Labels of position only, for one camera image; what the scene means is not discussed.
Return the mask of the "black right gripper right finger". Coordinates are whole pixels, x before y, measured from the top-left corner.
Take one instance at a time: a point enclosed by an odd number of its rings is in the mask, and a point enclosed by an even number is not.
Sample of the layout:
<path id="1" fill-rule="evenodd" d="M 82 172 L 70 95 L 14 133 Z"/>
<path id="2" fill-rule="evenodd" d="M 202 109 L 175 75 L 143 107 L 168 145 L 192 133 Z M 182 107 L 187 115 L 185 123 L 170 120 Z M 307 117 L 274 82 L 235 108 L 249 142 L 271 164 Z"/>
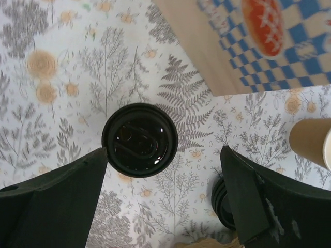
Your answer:
<path id="1" fill-rule="evenodd" d="M 220 162 L 244 247 L 330 247 L 330 191 L 263 167 L 223 146 Z"/>

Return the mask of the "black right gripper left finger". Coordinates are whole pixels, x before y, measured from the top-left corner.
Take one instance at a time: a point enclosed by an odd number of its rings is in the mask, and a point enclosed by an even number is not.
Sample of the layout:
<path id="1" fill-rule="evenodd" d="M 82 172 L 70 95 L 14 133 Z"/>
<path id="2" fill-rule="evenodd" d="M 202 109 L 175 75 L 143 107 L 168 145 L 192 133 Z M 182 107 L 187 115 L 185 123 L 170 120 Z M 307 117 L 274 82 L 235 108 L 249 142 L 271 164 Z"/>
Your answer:
<path id="1" fill-rule="evenodd" d="M 1 247 L 85 247 L 107 168 L 98 148 L 1 189 Z"/>

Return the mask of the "black plastic cup lid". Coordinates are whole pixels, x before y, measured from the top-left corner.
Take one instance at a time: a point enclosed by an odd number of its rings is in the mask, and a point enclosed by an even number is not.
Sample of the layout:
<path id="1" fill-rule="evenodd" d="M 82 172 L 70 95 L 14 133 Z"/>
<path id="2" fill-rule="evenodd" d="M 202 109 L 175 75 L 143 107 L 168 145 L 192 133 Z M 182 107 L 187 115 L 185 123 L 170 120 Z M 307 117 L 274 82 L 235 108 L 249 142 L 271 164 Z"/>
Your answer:
<path id="1" fill-rule="evenodd" d="M 147 178 L 171 164 L 177 153 L 178 134 L 165 111 L 151 104 L 133 103 L 107 120 L 101 144 L 115 170 L 129 177 Z"/>

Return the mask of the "blue checkered paper bag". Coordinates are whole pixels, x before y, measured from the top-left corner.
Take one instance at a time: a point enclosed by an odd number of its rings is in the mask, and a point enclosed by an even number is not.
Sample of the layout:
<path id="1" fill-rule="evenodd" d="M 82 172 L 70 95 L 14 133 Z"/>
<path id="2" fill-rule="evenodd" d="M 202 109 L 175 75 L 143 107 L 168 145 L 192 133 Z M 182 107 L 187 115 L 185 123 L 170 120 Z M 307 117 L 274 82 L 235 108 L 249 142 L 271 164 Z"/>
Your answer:
<path id="1" fill-rule="evenodd" d="M 214 96 L 330 83 L 330 1 L 156 1 Z"/>

